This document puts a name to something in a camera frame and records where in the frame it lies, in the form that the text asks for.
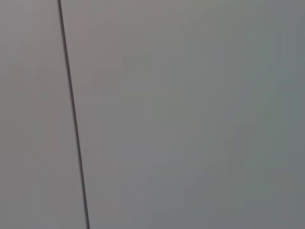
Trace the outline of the thin dark vertical wall strip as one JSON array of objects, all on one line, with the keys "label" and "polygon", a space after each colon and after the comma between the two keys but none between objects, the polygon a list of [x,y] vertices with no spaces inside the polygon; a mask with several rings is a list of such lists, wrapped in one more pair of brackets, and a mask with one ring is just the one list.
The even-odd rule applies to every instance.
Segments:
[{"label": "thin dark vertical wall strip", "polygon": [[61,0],[57,0],[57,4],[58,4],[58,11],[59,11],[59,18],[60,18],[61,37],[62,37],[65,66],[66,66],[70,100],[71,100],[71,111],[72,111],[72,118],[73,118],[75,141],[76,141],[76,147],[77,147],[77,157],[78,157],[79,173],[80,173],[80,180],[81,180],[81,191],[82,191],[83,211],[84,211],[84,216],[85,216],[85,225],[86,225],[86,229],[91,229],[89,213],[88,213],[88,202],[87,202],[87,196],[86,196],[85,180],[84,180],[84,173],[83,173],[78,122],[77,122],[77,115],[76,115],[76,110],[75,110],[75,100],[74,100],[74,93],[73,93],[73,86],[72,86],[71,69],[70,69],[70,62],[69,62],[69,56],[68,56],[67,40],[66,40]]}]

